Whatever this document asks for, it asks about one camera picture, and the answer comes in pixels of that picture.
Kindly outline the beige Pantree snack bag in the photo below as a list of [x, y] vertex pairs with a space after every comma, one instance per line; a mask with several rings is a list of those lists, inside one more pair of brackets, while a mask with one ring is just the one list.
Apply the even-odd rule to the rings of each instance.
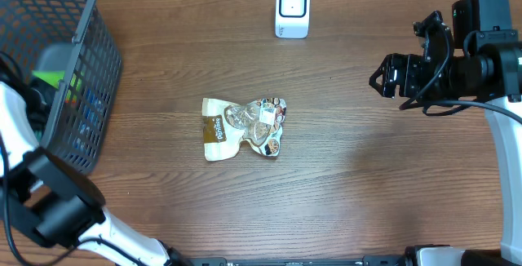
[[276, 157], [281, 151], [287, 104], [282, 98], [262, 98], [240, 105], [226, 100], [202, 100], [203, 145], [209, 162], [235, 157], [246, 142], [258, 154]]

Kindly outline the green clear candy bag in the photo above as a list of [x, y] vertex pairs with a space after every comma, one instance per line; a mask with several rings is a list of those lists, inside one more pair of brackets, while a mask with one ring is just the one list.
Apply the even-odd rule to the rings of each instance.
[[[59, 81], [64, 78], [65, 71], [44, 71], [44, 70], [34, 70], [33, 75], [36, 78], [42, 79], [44, 82], [50, 84], [55, 89], [59, 88]], [[73, 74], [71, 78], [71, 86], [76, 87], [76, 92], [80, 92], [82, 88], [82, 80], [78, 79], [75, 74]], [[70, 91], [67, 92], [66, 95], [66, 103], [74, 103], [78, 102], [77, 96], [72, 95]]]

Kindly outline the blue Oreo cookie pack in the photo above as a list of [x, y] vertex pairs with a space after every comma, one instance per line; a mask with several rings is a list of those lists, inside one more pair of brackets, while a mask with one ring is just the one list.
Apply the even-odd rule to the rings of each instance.
[[85, 136], [92, 144], [98, 144], [100, 141], [100, 128], [102, 119], [100, 115], [104, 111], [104, 106], [96, 94], [89, 88], [84, 88], [82, 94], [86, 96], [87, 103], [80, 110], [83, 116], [79, 126], [80, 135]]

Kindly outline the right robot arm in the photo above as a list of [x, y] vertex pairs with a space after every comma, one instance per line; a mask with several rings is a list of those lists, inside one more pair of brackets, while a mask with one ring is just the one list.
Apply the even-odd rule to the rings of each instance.
[[453, 25], [439, 11], [413, 24], [422, 55], [387, 55], [370, 76], [382, 97], [400, 96], [400, 109], [430, 108], [449, 116], [484, 110], [496, 149], [502, 192], [497, 250], [446, 245], [409, 246], [399, 265], [519, 265], [521, 263], [521, 41], [509, 0], [459, 0]]

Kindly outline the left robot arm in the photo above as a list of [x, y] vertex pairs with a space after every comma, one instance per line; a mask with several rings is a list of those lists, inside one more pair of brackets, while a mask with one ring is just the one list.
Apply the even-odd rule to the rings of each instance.
[[1, 219], [18, 262], [29, 264], [16, 246], [14, 230], [39, 246], [66, 248], [52, 264], [76, 250], [96, 253], [116, 265], [188, 264], [174, 248], [112, 215], [86, 176], [39, 144], [27, 113], [41, 111], [42, 100], [20, 74], [18, 64], [2, 54]]

